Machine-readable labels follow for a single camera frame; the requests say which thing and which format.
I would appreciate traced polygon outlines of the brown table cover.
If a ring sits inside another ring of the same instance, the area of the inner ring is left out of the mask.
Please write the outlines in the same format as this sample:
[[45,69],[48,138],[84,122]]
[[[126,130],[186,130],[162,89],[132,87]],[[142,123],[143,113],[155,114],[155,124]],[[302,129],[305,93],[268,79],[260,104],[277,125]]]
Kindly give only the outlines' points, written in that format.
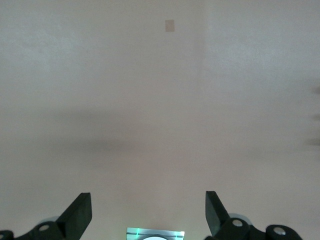
[[1,230],[203,240],[206,191],[320,240],[320,0],[0,0]]

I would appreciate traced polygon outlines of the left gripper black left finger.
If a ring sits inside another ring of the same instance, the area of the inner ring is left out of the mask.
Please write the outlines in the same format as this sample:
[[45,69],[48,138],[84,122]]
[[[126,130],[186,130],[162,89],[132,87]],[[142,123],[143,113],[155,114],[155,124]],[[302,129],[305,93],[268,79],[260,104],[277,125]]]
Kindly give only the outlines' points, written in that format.
[[80,240],[91,220],[91,194],[80,193],[57,220],[42,222],[18,237],[11,230],[0,230],[0,240]]

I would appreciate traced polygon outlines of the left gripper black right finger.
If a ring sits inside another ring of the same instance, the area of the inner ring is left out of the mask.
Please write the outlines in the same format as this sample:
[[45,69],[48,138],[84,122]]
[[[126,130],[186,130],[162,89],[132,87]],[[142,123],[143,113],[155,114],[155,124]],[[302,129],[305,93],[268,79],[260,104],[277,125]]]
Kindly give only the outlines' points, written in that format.
[[215,191],[205,193],[205,218],[211,235],[204,240],[303,240],[288,226],[271,224],[261,231],[244,215],[228,213]]

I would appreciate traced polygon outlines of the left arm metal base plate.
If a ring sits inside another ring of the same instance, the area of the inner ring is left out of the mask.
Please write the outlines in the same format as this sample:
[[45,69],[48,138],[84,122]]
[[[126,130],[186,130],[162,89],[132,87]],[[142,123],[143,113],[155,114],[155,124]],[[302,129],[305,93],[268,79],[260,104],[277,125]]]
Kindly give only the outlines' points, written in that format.
[[126,230],[126,240],[184,240],[184,231],[133,228]]

